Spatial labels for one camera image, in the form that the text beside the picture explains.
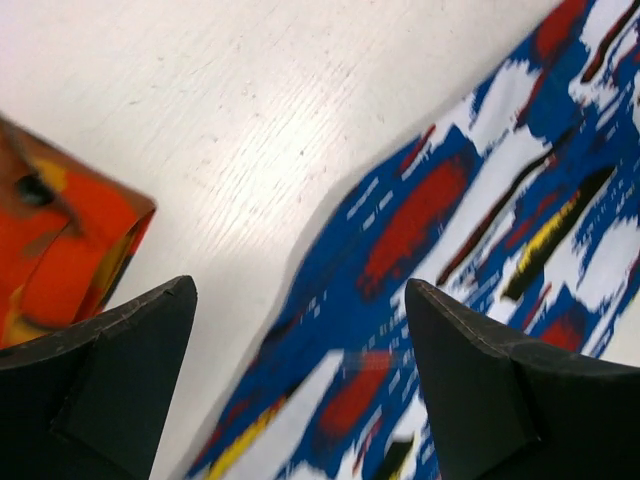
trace yellow stripe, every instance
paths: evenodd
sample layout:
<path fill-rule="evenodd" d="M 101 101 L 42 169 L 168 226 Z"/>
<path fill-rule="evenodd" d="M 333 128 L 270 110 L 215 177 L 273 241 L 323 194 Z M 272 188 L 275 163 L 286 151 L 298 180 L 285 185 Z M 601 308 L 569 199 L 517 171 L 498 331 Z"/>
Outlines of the yellow stripe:
<path fill-rule="evenodd" d="M 576 206 L 580 194 L 578 193 L 573 199 L 569 200 L 563 205 L 559 212 L 557 212 L 542 228 L 534 235 L 531 241 L 527 244 L 522 254 L 522 259 L 518 262 L 515 275 L 521 275 L 531 265 L 533 256 L 540 250 L 549 240 L 549 237 L 553 235 L 560 226 L 562 221 L 569 215 Z"/>
<path fill-rule="evenodd" d="M 247 451 L 258 436 L 266 430 L 273 421 L 284 401 L 265 410 L 252 425 L 250 425 L 227 449 L 222 452 L 213 464 L 206 480 L 218 480 L 233 464 Z"/>

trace white floor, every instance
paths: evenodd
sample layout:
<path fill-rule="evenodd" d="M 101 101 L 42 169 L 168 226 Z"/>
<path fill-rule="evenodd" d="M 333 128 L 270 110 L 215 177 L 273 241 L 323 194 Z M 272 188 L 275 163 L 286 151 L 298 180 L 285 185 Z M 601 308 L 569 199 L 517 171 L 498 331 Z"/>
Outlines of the white floor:
<path fill-rule="evenodd" d="M 113 303 L 184 273 L 200 290 L 153 479 L 184 472 L 350 185 L 555 3 L 0 3 L 2 110 L 159 202 Z M 607 356 L 640 364 L 629 316 Z"/>

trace fabric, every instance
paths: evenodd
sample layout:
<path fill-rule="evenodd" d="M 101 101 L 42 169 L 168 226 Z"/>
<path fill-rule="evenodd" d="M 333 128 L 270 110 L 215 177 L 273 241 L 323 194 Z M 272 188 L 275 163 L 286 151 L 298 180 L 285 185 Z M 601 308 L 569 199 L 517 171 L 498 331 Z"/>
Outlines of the fabric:
<path fill-rule="evenodd" d="M 640 282 L 639 7 L 566 0 L 362 179 L 188 478 L 438 478 L 405 318 L 410 277 L 602 354 Z"/>
<path fill-rule="evenodd" d="M 99 313 L 155 206 L 0 118 L 0 348 Z"/>

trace orange fabric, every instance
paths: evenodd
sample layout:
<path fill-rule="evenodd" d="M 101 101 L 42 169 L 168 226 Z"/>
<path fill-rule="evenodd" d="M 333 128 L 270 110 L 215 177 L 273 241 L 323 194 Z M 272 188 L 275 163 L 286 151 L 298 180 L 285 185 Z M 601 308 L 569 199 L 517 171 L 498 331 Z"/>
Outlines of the orange fabric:
<path fill-rule="evenodd" d="M 21 198 L 16 182 L 34 173 L 52 203 Z M 0 130 L 0 347 L 98 313 L 153 212 L 148 198 L 28 133 Z"/>

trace red patch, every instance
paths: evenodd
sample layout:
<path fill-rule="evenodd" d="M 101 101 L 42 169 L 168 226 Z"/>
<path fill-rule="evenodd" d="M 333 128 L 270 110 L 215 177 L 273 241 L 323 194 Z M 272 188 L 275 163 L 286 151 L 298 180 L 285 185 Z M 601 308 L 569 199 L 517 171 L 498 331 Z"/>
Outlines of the red patch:
<path fill-rule="evenodd" d="M 582 345 L 584 332 L 580 332 L 577 329 L 576 320 L 571 318 L 571 313 L 565 314 L 556 320 L 546 332 L 544 332 L 540 339 L 555 345 L 556 347 L 564 348 L 570 352 L 576 352 Z"/>
<path fill-rule="evenodd" d="M 331 436 L 347 435 L 369 408 L 390 368 L 391 354 L 365 354 L 362 371 L 329 402 L 320 427 Z"/>
<path fill-rule="evenodd" d="M 443 221 L 458 202 L 469 176 L 465 163 L 461 155 L 443 162 L 395 213 L 358 278 L 358 288 L 365 298 L 373 297 L 392 272 L 404 272 L 402 261 L 420 250 L 429 240 L 429 229 Z"/>
<path fill-rule="evenodd" d="M 587 0 L 565 0 L 542 22 L 535 46 L 542 63 L 554 62 L 570 40 L 574 25 L 587 9 Z"/>

